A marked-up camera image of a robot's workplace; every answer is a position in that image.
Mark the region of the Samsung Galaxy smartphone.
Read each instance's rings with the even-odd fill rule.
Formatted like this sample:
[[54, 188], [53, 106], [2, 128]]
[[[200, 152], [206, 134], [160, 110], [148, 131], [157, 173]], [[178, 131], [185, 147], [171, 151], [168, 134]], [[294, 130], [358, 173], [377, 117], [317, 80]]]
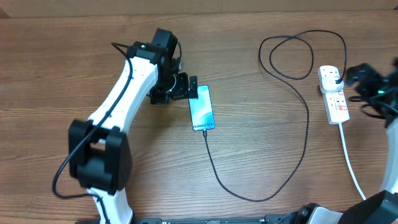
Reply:
[[216, 126], [210, 89], [208, 85], [198, 86], [198, 97], [188, 100], [194, 131], [214, 129]]

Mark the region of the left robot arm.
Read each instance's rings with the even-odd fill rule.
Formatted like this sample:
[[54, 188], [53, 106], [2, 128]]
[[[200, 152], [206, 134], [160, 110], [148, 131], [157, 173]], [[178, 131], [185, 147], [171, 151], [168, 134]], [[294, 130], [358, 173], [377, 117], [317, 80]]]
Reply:
[[128, 132], [144, 101], [166, 105], [170, 100], [196, 99], [197, 77], [182, 71], [181, 49], [169, 30], [157, 29], [149, 43], [114, 43], [125, 58], [121, 76], [102, 105], [87, 121], [74, 120], [68, 130], [69, 153], [62, 167], [94, 199], [98, 223], [133, 223], [126, 196], [132, 171]]

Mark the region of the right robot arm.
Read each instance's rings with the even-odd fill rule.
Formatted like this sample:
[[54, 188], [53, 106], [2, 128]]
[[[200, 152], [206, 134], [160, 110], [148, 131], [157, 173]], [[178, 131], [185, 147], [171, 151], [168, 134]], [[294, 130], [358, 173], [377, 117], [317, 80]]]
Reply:
[[362, 200], [343, 212], [316, 203], [302, 206], [279, 220], [279, 223], [394, 223], [397, 221], [397, 70], [381, 75], [370, 64], [350, 67], [345, 84], [353, 86], [355, 96], [348, 101], [360, 103], [360, 111], [372, 108], [367, 116], [384, 121], [388, 154], [379, 192], [363, 195]]

